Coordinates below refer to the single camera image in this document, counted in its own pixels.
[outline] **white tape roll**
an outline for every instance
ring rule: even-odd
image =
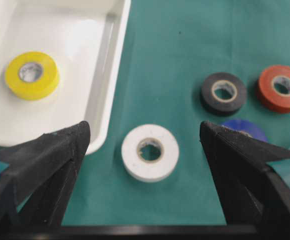
[[[158,159],[149,161],[142,157],[142,148],[152,145],[160,150]],[[179,159],[179,146],[175,137],[158,125],[139,126],[125,137],[121,154],[126,170],[137,180],[154,183],[167,178]]]

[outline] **yellow tape roll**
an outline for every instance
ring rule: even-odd
[[[60,75],[50,56],[32,51],[19,55],[9,64],[5,72],[5,81],[19,98],[39,100],[56,89]]]

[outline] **black tape roll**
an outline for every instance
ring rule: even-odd
[[[224,90],[229,97],[223,99],[217,96],[217,90]],[[246,98],[247,90],[244,83],[227,72],[218,72],[208,76],[201,87],[203,106],[217,115],[234,114],[245,104]]]

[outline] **white plastic tray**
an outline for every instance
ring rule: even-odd
[[[87,153],[104,143],[131,0],[0,0],[0,146],[35,139],[82,120]],[[38,101],[16,97],[4,72],[18,55],[39,51],[56,62],[60,84]]]

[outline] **red tape roll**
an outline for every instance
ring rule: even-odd
[[[290,67],[274,65],[266,68],[258,80],[260,101],[268,109],[281,113],[290,113]]]

